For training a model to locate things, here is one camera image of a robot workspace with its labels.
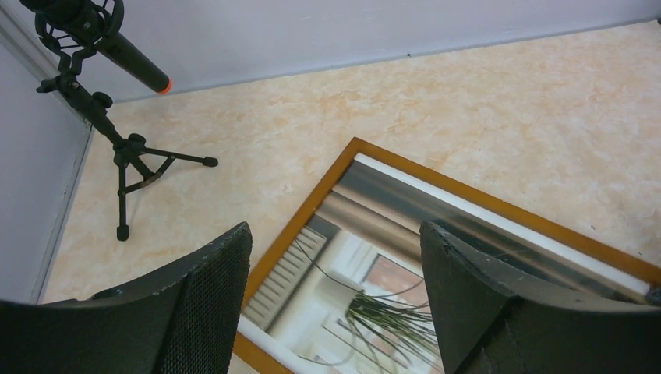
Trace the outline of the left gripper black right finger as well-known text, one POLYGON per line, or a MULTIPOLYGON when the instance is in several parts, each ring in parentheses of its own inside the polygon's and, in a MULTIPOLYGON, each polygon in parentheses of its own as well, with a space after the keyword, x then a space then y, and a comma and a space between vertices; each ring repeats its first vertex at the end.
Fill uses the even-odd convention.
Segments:
POLYGON ((432 221, 419 233, 445 372, 659 372, 659 307, 539 279, 432 221))

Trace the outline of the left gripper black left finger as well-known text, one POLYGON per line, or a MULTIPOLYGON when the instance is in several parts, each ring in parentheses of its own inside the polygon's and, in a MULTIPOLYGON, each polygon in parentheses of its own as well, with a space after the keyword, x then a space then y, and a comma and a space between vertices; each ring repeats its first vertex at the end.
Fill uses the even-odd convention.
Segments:
POLYGON ((253 237, 202 248, 86 300, 1 303, 4 373, 226 373, 253 237))

